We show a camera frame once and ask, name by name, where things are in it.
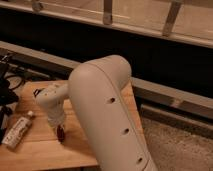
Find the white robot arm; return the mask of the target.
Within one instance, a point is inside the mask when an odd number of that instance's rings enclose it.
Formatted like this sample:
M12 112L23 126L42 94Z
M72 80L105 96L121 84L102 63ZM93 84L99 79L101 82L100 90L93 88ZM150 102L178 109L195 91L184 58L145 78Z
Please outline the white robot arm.
M121 95L131 66L118 55L79 64L63 85L37 89L34 97L53 127L64 124L68 99L102 171L158 171Z

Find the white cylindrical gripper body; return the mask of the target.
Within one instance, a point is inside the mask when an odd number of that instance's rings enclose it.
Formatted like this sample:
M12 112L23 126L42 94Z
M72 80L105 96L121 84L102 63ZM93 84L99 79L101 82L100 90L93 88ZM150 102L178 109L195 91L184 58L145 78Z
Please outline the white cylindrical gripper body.
M63 104L49 105L46 109L47 120L52 127L57 127L65 122L66 115Z

